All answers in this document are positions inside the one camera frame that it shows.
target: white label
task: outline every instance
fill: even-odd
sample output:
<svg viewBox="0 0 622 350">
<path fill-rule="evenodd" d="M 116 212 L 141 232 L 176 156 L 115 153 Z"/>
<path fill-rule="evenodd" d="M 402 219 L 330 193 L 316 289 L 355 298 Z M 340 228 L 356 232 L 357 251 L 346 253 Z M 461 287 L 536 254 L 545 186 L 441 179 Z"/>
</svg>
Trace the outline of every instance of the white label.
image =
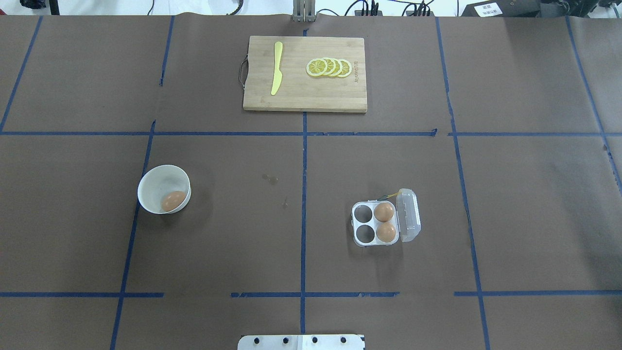
<svg viewBox="0 0 622 350">
<path fill-rule="evenodd" d="M 477 11 L 477 14 L 480 15 L 480 17 L 496 16 L 498 14 L 503 13 L 501 12 L 501 9 L 499 8 L 499 5 L 497 5 L 496 2 L 491 2 L 485 5 L 474 6 L 473 8 L 475 9 L 475 11 Z"/>
</svg>

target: white bowl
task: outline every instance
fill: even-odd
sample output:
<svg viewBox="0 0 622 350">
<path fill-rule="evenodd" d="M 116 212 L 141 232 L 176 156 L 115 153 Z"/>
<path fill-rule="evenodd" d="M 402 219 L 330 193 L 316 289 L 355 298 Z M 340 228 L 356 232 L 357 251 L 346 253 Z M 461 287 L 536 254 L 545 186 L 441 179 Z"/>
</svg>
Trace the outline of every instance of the white bowl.
<svg viewBox="0 0 622 350">
<path fill-rule="evenodd" d="M 174 191 L 186 193 L 186 198 L 171 211 L 162 210 L 162 200 Z M 160 165 L 151 169 L 138 184 L 138 201 L 153 214 L 173 214 L 183 209 L 190 200 L 192 190 L 188 174 L 174 165 Z"/>
</svg>

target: white floor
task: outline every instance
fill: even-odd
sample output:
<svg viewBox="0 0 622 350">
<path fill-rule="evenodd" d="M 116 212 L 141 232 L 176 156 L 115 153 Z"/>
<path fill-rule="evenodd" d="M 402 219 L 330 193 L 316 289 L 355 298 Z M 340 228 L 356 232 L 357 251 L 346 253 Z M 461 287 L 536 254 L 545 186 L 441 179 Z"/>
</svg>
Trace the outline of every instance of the white floor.
<svg viewBox="0 0 622 350">
<path fill-rule="evenodd" d="M 467 4 L 481 2 L 482 0 L 463 0 L 460 1 L 460 12 Z M 147 14 L 151 8 L 152 0 L 58 0 L 60 13 L 63 15 L 141 15 Z M 351 0 L 316 0 L 316 10 L 328 8 L 339 15 L 342 15 Z M 194 12 L 199 14 L 227 14 L 236 9 L 237 0 L 155 0 L 153 14 L 170 15 L 183 12 Z M 353 9 L 360 9 L 362 4 L 358 4 Z M 390 0 L 381 0 L 379 9 L 384 16 L 400 16 L 406 4 Z M 456 16 L 456 0 L 434 0 L 430 8 L 436 16 Z M 49 8 L 41 10 L 31 10 L 22 7 L 19 0 L 0 0 L 0 9 L 7 14 L 49 14 Z M 291 14 L 292 0 L 246 0 L 242 10 L 238 14 Z M 597 7 L 590 17 L 615 18 L 612 9 Z"/>
</svg>

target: white bracket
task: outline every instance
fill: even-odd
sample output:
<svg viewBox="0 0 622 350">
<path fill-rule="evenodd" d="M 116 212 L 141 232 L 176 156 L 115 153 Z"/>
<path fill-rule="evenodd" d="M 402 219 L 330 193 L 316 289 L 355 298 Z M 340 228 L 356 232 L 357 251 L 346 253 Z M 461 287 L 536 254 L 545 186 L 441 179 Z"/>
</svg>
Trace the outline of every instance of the white bracket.
<svg viewBox="0 0 622 350">
<path fill-rule="evenodd" d="M 294 0 L 294 22 L 315 22 L 315 0 Z"/>
<path fill-rule="evenodd" d="M 238 350 L 365 350 L 360 334 L 304 334 L 280 336 L 243 336 Z"/>
</svg>

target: wooden cutting board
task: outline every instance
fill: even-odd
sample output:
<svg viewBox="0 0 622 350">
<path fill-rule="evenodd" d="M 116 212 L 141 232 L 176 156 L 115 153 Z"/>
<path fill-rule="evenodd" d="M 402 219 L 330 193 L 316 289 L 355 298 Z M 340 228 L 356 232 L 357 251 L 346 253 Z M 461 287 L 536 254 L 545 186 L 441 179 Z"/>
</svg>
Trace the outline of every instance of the wooden cutting board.
<svg viewBox="0 0 622 350">
<path fill-rule="evenodd" d="M 274 43 L 283 43 L 279 91 L 272 96 Z M 331 57 L 352 63 L 345 78 L 310 77 L 307 63 Z M 363 38 L 251 36 L 244 109 L 252 111 L 367 112 Z"/>
</svg>

